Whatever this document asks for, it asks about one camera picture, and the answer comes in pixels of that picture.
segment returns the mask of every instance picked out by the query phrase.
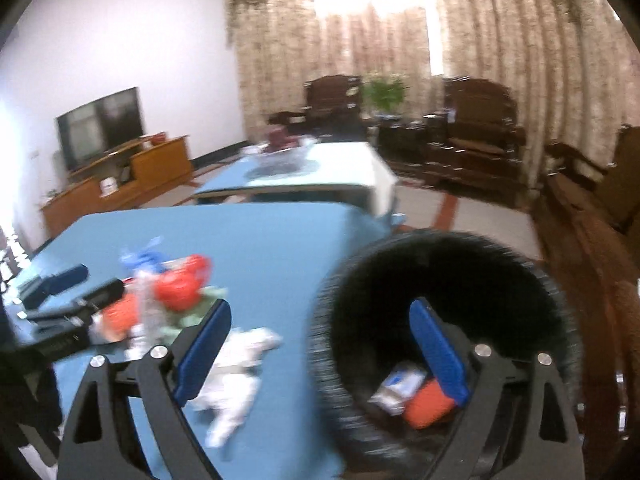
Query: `tv screen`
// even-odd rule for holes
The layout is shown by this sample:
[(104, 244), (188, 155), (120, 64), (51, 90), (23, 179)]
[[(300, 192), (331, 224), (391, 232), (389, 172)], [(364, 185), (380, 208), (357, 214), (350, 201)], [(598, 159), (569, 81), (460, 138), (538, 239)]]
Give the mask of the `tv screen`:
[(69, 171), (142, 136), (138, 89), (130, 88), (58, 117), (58, 135)]

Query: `white wall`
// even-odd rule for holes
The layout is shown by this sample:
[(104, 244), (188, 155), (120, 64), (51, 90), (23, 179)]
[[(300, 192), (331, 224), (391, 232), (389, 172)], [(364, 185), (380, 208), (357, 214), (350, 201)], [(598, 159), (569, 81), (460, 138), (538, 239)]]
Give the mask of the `white wall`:
[(195, 158), (245, 138), (237, 74), (224, 0), (34, 0), (0, 52), (0, 135), (15, 137), (30, 245), (47, 238), (39, 207), (58, 186), (57, 116), (138, 86), (146, 133), (188, 135)]

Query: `white crumpled tissue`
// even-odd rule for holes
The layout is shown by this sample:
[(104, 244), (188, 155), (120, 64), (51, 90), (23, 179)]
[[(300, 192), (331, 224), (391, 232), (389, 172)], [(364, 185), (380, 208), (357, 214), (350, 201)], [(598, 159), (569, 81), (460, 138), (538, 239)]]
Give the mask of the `white crumpled tissue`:
[(200, 393), (190, 401), (195, 410), (216, 411), (205, 446), (222, 447), (244, 423), (260, 388), (260, 379), (251, 374), (251, 368), (260, 365), (264, 352), (281, 343), (282, 338), (268, 328), (229, 331)]

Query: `blue table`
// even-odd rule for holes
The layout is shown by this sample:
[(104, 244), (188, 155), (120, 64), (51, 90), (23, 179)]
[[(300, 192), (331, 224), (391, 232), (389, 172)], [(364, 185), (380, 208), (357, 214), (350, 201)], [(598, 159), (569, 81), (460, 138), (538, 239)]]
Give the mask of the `blue table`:
[(300, 171), (266, 174), (246, 156), (203, 184), (198, 203), (249, 195), (268, 202), (343, 202), (375, 217), (389, 215), (398, 179), (368, 142), (324, 142), (312, 146)]
[[(211, 285), (228, 288), (233, 326), (266, 326), (284, 338), (265, 355), (262, 386), (243, 428), (225, 452), (206, 449), (225, 480), (327, 480), (342, 462), (324, 435), (306, 370), (306, 336), (322, 280), (358, 248), (389, 234), (385, 225), (352, 206), (335, 203), (243, 203), (150, 208), (85, 216), (36, 258), (33, 271), (48, 274), (85, 264), (89, 280), (43, 308), (52, 308), (114, 276), (124, 278), (122, 247), (141, 248), (162, 236), (170, 258), (191, 253), (214, 261)], [(62, 407), (68, 412), (95, 349), (56, 364)], [(123, 360), (116, 346), (112, 360)], [(142, 402), (131, 399), (152, 472), (169, 475), (156, 449)], [(184, 413), (204, 442), (209, 413)]]

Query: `potted plant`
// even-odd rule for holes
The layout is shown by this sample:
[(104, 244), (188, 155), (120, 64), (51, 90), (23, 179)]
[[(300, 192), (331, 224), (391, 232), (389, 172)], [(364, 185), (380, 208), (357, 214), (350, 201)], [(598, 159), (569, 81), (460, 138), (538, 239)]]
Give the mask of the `potted plant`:
[(396, 117), (404, 102), (406, 86), (399, 74), (373, 74), (364, 83), (364, 98), (373, 114), (382, 118)]

